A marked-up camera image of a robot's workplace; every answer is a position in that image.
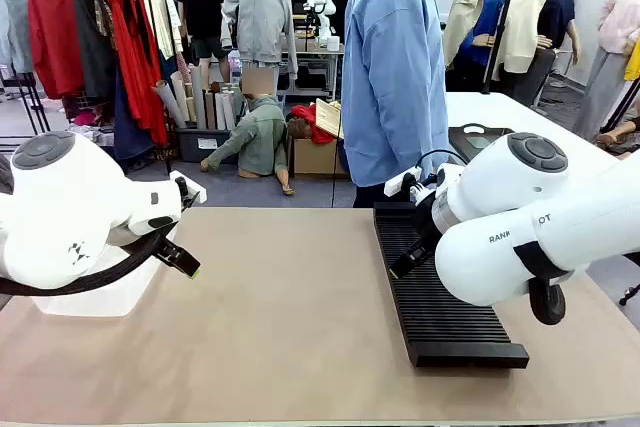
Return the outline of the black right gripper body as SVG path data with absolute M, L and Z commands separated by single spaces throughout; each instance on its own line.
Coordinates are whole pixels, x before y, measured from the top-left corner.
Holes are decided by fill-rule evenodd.
M 413 226 L 424 248 L 436 248 L 442 237 L 433 220 L 432 208 L 436 201 L 435 195 L 429 195 L 415 205 Z

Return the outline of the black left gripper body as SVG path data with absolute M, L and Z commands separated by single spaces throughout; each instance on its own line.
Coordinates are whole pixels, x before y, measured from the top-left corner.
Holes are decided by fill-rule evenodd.
M 156 257 L 161 261 L 178 261 L 180 256 L 181 248 L 168 237 L 163 237 L 156 250 Z

